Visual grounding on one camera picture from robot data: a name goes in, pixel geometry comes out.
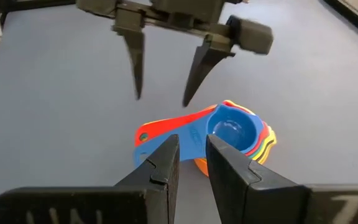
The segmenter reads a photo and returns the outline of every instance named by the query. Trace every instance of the measuring cup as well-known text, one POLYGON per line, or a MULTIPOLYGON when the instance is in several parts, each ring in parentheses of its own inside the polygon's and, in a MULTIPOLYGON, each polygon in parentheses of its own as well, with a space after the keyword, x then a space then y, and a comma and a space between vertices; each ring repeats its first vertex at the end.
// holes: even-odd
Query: measuring cup
MULTIPOLYGON (((267 126, 267 131, 268 131, 268 136, 263 139, 261 144, 259 144, 259 148, 254 153, 248 156, 250 159, 257 161, 260 164, 263 164, 266 161, 267 157, 269 156, 270 149, 277 142, 276 135, 270 126, 267 126)), ((199 170, 204 175, 208 176, 208 165, 206 159, 195 159, 194 162, 196 163, 199 170)))
POLYGON ((206 157, 206 135, 215 134, 243 154, 255 147, 264 126, 260 118, 240 109, 220 104, 213 113, 168 131, 138 145, 134 162, 139 166, 171 134, 179 135, 180 160, 206 157))

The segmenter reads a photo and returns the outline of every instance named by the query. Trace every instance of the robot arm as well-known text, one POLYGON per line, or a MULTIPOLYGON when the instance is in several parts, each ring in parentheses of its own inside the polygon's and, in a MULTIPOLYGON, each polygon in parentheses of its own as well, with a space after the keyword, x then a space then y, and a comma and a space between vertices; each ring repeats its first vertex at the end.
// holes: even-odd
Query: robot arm
POLYGON ((97 16, 115 19, 113 31, 127 44, 139 99, 143 83, 144 34, 146 24, 198 35, 204 38, 197 47, 185 88, 187 106, 207 74, 226 57, 233 57, 233 45, 257 54, 268 54, 273 42, 271 28, 231 16, 218 24, 225 2, 241 0, 150 0, 146 6, 126 0, 77 0, 78 8, 97 16))

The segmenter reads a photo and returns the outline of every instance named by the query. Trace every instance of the blue measuring cup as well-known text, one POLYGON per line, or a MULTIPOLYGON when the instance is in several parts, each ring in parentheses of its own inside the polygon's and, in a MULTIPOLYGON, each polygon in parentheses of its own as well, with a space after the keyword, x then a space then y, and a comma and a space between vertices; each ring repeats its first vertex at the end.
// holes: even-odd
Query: blue measuring cup
POLYGON ((255 147, 263 128, 262 120, 258 116, 220 104, 212 113, 136 147, 134 162, 136 167, 139 166, 171 134, 179 135, 181 161, 206 157, 207 134, 217 135, 245 154, 255 147))

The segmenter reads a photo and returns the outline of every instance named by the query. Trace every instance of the black plastic part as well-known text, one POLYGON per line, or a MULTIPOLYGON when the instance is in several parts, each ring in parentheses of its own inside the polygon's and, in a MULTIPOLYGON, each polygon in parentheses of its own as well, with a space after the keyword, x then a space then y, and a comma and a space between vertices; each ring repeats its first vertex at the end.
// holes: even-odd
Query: black plastic part
POLYGON ((215 65, 222 59, 235 55, 231 52, 231 47, 232 44, 228 38, 215 38, 213 35, 207 35, 202 46, 197 47, 186 83, 183 106, 188 106, 201 83, 215 65))
POLYGON ((311 189, 305 224, 358 224, 358 185, 307 185, 311 189))
POLYGON ((273 44, 272 28, 247 19, 230 16, 233 41, 243 50, 267 55, 273 44))
POLYGON ((13 12, 52 6, 75 4, 75 0, 0 0, 0 12, 13 12))
POLYGON ((226 2, 232 3, 232 4, 239 4, 242 2, 242 0, 226 0, 226 2))
POLYGON ((309 190, 208 135, 206 158, 222 224, 300 223, 309 190))
POLYGON ((131 56, 132 72, 134 76, 137 99, 142 94, 143 86, 143 57, 144 57, 144 34, 142 28, 144 18, 140 12, 117 9, 116 23, 113 31, 124 37, 131 56))
POLYGON ((152 7, 170 14, 180 13, 203 22, 218 22, 225 0, 153 0, 152 7))
POLYGON ((172 224, 179 141, 170 136, 114 187, 22 188, 0 195, 0 224, 172 224))
POLYGON ((77 0, 76 6, 97 16, 114 18, 116 5, 119 2, 120 0, 77 0))

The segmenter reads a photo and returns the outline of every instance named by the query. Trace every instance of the table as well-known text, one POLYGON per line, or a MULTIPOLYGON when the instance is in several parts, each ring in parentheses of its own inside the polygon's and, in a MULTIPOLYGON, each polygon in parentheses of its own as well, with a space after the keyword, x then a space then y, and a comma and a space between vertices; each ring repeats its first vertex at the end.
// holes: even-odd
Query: table
MULTIPOLYGON (((230 99, 278 144, 265 164, 298 183, 358 183, 358 30, 322 1, 227 4, 221 16, 272 27, 264 57, 234 49, 181 100, 200 38, 146 27, 142 99, 112 21, 62 6, 13 12, 0 43, 0 193, 114 185, 134 165, 134 131, 230 99)), ((209 180, 180 165, 176 223, 220 223, 209 180)))

